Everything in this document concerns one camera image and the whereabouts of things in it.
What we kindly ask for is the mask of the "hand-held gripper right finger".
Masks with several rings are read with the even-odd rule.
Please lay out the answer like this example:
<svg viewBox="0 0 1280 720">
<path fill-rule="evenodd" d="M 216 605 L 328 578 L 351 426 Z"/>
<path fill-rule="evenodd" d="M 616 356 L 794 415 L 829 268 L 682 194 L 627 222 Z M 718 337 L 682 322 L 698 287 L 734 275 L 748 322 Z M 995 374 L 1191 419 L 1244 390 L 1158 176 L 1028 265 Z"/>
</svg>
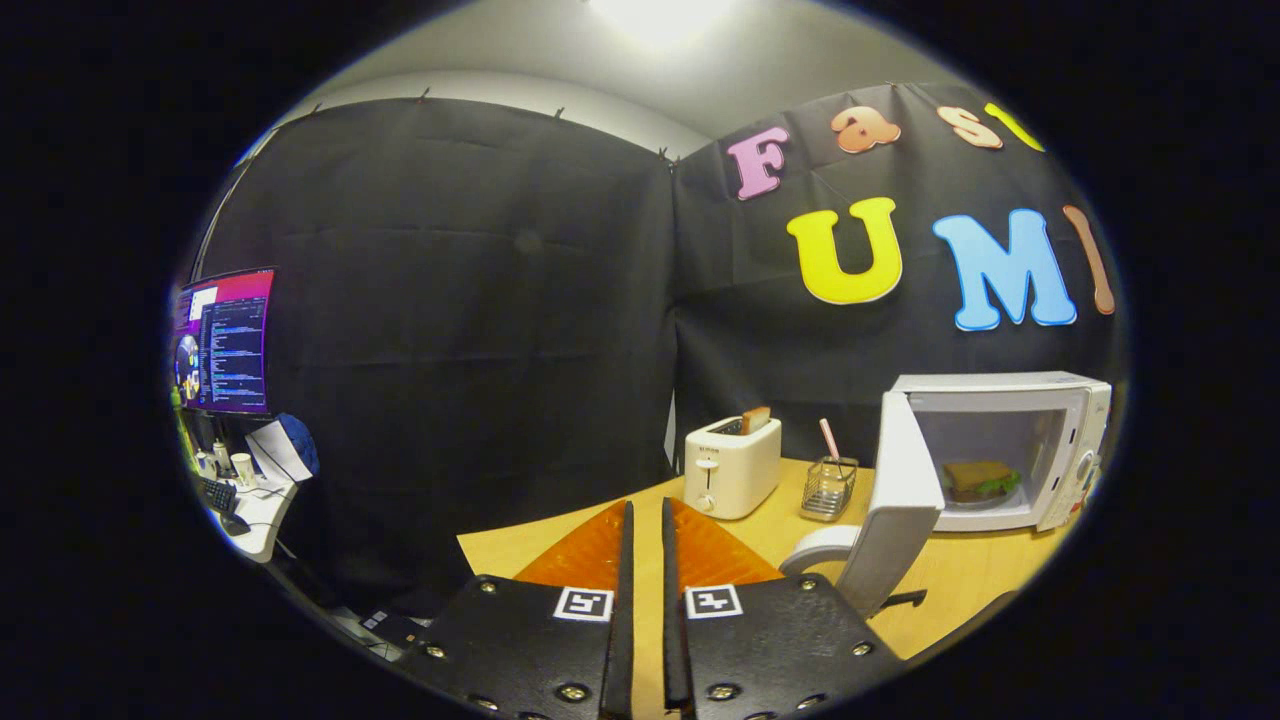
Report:
<svg viewBox="0 0 1280 720">
<path fill-rule="evenodd" d="M 814 719 L 891 682 L 900 659 L 822 575 L 684 583 L 692 532 L 662 511 L 666 707 L 682 719 Z"/>
</svg>

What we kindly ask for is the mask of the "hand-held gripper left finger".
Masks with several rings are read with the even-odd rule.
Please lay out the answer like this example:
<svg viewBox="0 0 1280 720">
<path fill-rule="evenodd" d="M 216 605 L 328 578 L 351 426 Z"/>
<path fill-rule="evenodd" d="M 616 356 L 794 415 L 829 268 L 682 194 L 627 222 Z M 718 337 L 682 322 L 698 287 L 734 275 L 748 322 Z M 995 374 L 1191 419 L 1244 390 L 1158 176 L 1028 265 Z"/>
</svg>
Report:
<svg viewBox="0 0 1280 720">
<path fill-rule="evenodd" d="M 634 507 L 618 501 L 512 578 L 477 575 L 417 632 L 408 676 L 494 719 L 627 719 Z"/>
</svg>

